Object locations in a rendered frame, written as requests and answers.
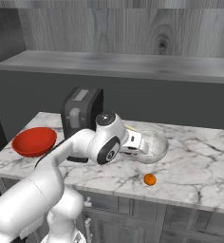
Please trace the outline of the clear glass bowl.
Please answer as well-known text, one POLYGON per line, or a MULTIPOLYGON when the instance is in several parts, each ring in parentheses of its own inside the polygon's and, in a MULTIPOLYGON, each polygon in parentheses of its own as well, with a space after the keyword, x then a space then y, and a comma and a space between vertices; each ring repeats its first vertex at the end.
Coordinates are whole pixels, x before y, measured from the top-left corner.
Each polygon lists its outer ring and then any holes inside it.
POLYGON ((121 147, 120 153, 126 159, 135 160, 144 164, 151 164, 160 161, 167 153, 169 142, 166 138, 157 132, 151 134, 140 133, 134 130, 127 130, 128 140, 121 147), (149 145, 149 151, 143 155, 139 151, 139 134, 143 134, 149 145))

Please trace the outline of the orange tangerine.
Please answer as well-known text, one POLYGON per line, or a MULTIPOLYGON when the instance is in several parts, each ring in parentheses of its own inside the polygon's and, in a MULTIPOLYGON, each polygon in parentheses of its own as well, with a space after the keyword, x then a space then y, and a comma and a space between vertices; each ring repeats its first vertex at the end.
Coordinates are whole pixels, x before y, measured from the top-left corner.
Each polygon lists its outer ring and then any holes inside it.
POLYGON ((157 182, 156 177, 154 175, 152 175, 152 174, 146 174, 144 176, 144 179, 143 180, 144 180, 144 183, 147 184, 147 185, 149 185, 149 186, 153 186, 157 182))

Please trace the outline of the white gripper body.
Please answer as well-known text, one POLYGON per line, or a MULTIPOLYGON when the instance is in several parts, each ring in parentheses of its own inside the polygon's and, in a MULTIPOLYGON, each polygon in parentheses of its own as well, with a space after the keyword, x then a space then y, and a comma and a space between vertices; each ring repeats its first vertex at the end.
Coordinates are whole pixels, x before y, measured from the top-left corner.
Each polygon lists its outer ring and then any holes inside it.
POLYGON ((143 134, 139 134, 139 151, 141 154, 146 155, 149 151, 149 145, 144 138, 143 134))

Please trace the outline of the grey cupboard door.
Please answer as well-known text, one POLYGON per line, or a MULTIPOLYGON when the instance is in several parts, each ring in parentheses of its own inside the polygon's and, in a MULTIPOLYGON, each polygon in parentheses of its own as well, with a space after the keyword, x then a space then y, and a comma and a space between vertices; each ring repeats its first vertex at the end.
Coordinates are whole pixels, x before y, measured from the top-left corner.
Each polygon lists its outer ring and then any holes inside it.
POLYGON ((91 243, 159 243, 154 223, 97 210, 83 211, 91 243))

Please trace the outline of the grey wood upper cupboards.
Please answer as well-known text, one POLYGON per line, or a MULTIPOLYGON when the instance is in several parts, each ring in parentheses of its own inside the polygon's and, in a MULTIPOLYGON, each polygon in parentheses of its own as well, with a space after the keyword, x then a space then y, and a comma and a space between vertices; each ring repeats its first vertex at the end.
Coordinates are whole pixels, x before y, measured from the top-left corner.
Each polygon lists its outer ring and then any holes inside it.
POLYGON ((27 49, 224 58, 224 0, 33 2, 27 49))

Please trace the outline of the black toaster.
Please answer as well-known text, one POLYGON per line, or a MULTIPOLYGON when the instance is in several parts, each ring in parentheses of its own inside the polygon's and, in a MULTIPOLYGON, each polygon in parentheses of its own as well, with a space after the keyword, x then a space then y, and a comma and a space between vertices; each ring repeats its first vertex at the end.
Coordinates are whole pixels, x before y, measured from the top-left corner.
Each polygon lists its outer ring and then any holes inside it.
POLYGON ((95 120, 102 112, 102 89, 73 88, 61 106, 61 120, 65 139, 84 128, 96 130, 95 120))

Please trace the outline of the red bowl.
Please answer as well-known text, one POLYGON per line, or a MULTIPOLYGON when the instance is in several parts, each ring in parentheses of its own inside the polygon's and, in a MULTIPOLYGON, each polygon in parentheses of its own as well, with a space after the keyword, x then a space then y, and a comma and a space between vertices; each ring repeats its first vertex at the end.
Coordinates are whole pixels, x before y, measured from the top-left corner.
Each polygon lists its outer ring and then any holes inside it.
POLYGON ((11 142, 12 149, 26 158, 44 155, 55 144, 57 133, 48 127, 34 127, 20 132, 11 142))

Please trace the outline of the grey drawer front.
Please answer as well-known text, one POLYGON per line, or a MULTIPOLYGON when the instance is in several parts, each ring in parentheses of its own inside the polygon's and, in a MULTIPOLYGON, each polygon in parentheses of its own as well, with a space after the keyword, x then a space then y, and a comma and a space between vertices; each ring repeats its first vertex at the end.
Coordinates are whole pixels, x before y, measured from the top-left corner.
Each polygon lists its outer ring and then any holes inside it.
POLYGON ((181 233, 200 232, 224 237, 224 214, 168 206, 163 229, 181 233))
POLYGON ((88 196, 91 197, 92 207, 88 208, 96 208, 100 210, 106 210, 111 212, 118 211, 118 198, 116 196, 92 193, 81 191, 81 194, 84 197, 84 201, 88 196))

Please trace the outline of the grey wall shelf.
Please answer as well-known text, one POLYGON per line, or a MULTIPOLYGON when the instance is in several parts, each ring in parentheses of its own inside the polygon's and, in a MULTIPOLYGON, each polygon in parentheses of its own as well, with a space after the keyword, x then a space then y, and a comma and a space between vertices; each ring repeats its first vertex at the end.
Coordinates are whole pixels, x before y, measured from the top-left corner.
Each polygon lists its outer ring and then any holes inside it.
POLYGON ((0 70, 224 84, 224 58, 26 50, 0 70))

